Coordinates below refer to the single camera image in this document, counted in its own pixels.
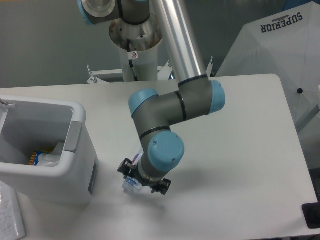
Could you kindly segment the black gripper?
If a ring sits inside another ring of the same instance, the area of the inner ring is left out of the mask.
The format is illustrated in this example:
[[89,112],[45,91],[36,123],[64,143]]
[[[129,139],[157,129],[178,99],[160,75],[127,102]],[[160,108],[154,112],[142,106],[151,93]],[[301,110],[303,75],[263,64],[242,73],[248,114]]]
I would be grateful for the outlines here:
[[150,187],[151,193],[161,193],[165,195],[172,181],[162,177],[151,177],[139,172],[139,169],[133,162],[125,158],[119,165],[117,171],[123,174],[124,177],[134,177],[143,187]]

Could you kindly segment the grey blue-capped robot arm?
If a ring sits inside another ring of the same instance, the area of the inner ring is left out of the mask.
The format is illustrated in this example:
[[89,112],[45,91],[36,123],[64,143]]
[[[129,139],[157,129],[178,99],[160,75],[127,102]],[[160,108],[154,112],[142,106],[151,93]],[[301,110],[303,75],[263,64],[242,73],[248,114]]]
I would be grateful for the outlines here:
[[78,7],[89,25],[110,22],[109,36],[123,51],[122,72],[128,80],[156,78],[157,66],[149,66],[142,54],[151,56],[165,40],[178,90],[159,95],[154,89],[135,92],[128,101],[139,140],[140,152],[125,159],[118,172],[126,192],[150,187],[167,193],[166,175],[181,161],[185,146],[171,126],[220,111],[225,92],[209,80],[183,0],[80,0]]

